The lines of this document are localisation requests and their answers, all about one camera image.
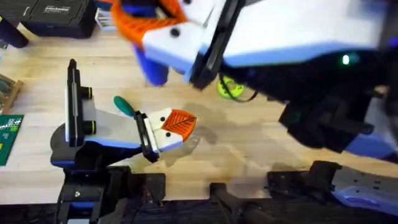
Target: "wooden tabletop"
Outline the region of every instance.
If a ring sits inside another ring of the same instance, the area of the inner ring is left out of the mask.
[[[97,29],[88,40],[23,32],[29,47],[9,47],[0,62],[0,73],[25,83],[11,111],[25,118],[7,166],[0,167],[0,204],[54,203],[58,197],[63,172],[50,164],[50,137],[65,119],[63,90],[71,58],[82,84],[93,87],[98,109],[121,114],[113,105],[119,95],[146,113],[172,107],[198,117],[185,145],[161,154],[159,162],[150,164],[139,155],[119,163],[134,172],[166,173],[167,200],[208,198],[211,182],[229,183],[240,197],[267,197],[262,186],[268,171],[304,170],[314,160],[398,177],[398,166],[386,162],[301,146],[277,122],[284,107],[264,96],[235,103],[220,97],[215,83],[200,92],[175,72],[166,86],[150,86],[130,43],[117,32]],[[244,95],[251,93],[247,88]]]

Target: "black plastic part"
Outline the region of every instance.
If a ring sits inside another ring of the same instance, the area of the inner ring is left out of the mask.
[[[51,164],[67,170],[96,171],[115,162],[140,154],[141,148],[126,149],[102,146],[86,141],[82,146],[70,147],[65,141],[65,125],[55,130],[51,137]]]
[[[56,223],[68,223],[74,218],[89,219],[90,223],[120,223],[127,198],[149,194],[158,202],[165,196],[164,174],[132,174],[129,167],[64,172]]]
[[[398,2],[388,1],[387,16],[380,37],[379,48],[385,49],[398,46]]]
[[[93,89],[91,87],[80,87],[81,98],[85,100],[93,99]]]
[[[292,199],[297,197],[306,197],[308,187],[305,184],[307,171],[278,171],[268,172],[268,186],[273,199]]]
[[[341,168],[342,166],[335,162],[315,161],[308,172],[305,183],[318,190],[332,192],[335,190],[335,186],[331,183],[335,178],[336,171]]]
[[[149,140],[148,132],[144,123],[145,118],[147,118],[146,114],[141,114],[139,111],[136,113],[136,122],[139,131],[139,137],[141,139],[141,151],[149,162],[156,162],[159,159],[159,155],[152,149],[152,144]]]
[[[336,202],[332,182],[341,166],[335,162],[315,161],[307,171],[267,173],[270,195],[274,199],[309,198],[320,203]]]
[[[83,122],[83,132],[86,135],[96,134],[97,125],[95,121],[84,121]]]
[[[177,38],[180,36],[180,30],[178,28],[173,28],[170,30],[170,35]]]
[[[193,65],[190,82],[195,88],[203,90],[216,78],[223,63],[223,54],[229,38],[245,4],[245,0],[225,2],[208,52],[206,55],[198,54]]]
[[[76,61],[70,60],[68,67],[68,124],[69,146],[83,145],[85,138],[83,130],[83,105],[81,101],[80,71],[76,68]]]
[[[22,17],[22,24],[41,37],[87,39],[95,27],[92,0],[35,0]]]
[[[17,48],[26,47],[29,43],[28,39],[4,17],[0,19],[0,40]]]
[[[191,4],[192,0],[183,0],[184,4]]]

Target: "black electronic device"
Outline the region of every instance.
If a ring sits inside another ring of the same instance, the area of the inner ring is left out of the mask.
[[[41,37],[91,37],[96,7],[92,0],[35,0],[22,24]]]

